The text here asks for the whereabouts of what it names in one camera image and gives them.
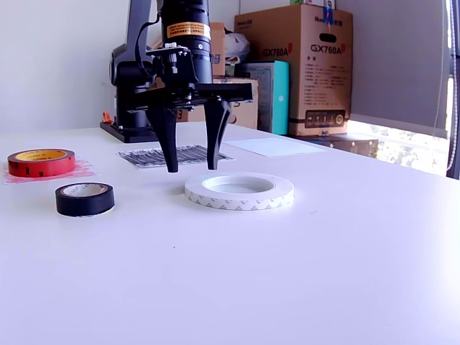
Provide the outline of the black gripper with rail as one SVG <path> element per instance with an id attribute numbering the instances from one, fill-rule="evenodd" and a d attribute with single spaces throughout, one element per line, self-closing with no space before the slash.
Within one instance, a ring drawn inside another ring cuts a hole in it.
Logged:
<path id="1" fill-rule="evenodd" d="M 146 110 L 147 119 L 160 143 L 168 172 L 178 172 L 176 115 L 169 109 L 204 106 L 207 166 L 209 170 L 216 170 L 220 146 L 231 116 L 230 103 L 245 101 L 252 101 L 251 83 L 199 83 L 182 88 L 164 87 L 145 91 L 143 107 L 149 107 Z"/>

